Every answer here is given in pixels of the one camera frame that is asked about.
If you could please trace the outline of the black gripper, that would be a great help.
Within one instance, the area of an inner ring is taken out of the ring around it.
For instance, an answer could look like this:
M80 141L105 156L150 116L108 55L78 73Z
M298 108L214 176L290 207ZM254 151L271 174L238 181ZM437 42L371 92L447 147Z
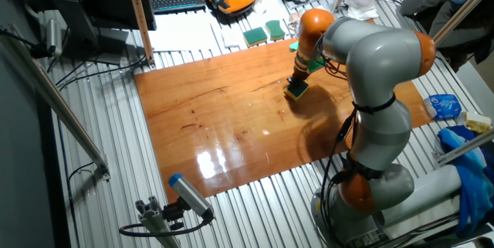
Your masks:
M308 78L309 74L307 72L295 70L291 77L288 78L289 86L293 84L299 84L300 87L306 87L304 82Z

